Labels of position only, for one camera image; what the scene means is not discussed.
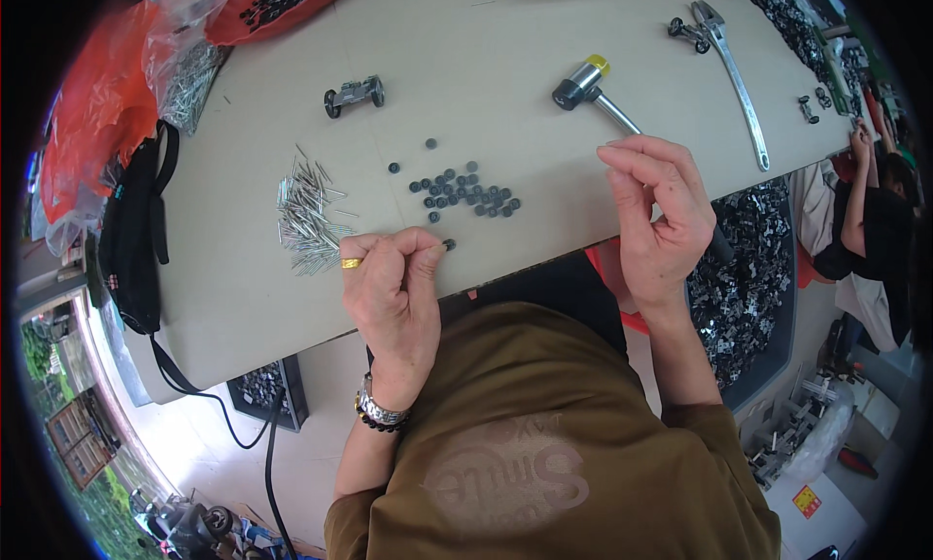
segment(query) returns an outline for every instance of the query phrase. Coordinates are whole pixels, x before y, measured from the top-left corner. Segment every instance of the metal watch band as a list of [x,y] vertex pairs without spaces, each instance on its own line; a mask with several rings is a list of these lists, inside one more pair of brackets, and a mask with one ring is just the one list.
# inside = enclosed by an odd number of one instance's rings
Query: metal watch band
[[372,375],[366,373],[363,376],[363,382],[360,384],[359,392],[356,393],[356,404],[363,414],[366,414],[372,421],[386,426],[394,426],[404,421],[411,411],[403,410],[395,412],[385,410],[373,402],[369,393],[372,391]]

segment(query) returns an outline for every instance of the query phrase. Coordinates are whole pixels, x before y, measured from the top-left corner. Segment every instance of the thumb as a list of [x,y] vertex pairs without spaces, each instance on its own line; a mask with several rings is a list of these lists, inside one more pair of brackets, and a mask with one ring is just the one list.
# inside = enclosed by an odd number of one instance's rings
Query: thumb
[[645,214],[645,187],[632,174],[614,168],[605,170],[605,177],[619,211],[620,234],[637,238],[649,233],[651,222]]
[[415,251],[409,259],[408,294],[409,305],[412,308],[424,306],[425,303],[437,303],[434,292],[434,274],[437,273],[437,264],[447,252],[447,246],[437,246],[423,251]]

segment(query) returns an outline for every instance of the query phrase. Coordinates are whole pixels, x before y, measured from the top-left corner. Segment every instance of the wrench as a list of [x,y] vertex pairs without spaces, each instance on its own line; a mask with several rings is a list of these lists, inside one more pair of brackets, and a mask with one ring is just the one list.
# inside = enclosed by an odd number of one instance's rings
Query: wrench
[[752,141],[755,143],[755,155],[761,171],[768,171],[771,162],[768,160],[768,149],[764,146],[764,135],[761,134],[761,125],[758,122],[758,115],[755,114],[755,108],[752,107],[752,99],[748,97],[748,91],[745,89],[745,83],[742,82],[742,76],[739,74],[739,68],[732,59],[732,53],[729,52],[729,45],[726,43],[726,20],[703,0],[694,1],[691,4],[693,17],[700,28],[706,30],[709,40],[716,46],[722,61],[729,71],[729,77],[732,79],[732,85],[735,86],[735,92],[742,102],[742,111],[745,113],[745,123],[748,123],[748,132],[752,135]]

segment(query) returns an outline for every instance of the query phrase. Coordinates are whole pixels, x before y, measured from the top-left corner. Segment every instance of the hand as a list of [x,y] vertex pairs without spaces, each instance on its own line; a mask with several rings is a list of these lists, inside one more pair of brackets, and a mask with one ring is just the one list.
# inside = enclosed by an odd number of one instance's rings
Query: hand
[[434,366],[440,309],[434,274],[447,247],[423,228],[341,240],[344,307],[375,357],[372,398],[380,407],[412,406]]
[[[643,315],[684,304],[684,279],[713,237],[716,213],[686,147],[632,135],[596,150],[619,208],[622,275]],[[663,215],[651,222],[657,203]]]
[[852,145],[852,155],[856,158],[859,165],[868,165],[871,158],[871,134],[868,132],[868,126],[862,119],[857,120],[858,128],[849,136],[849,143]]

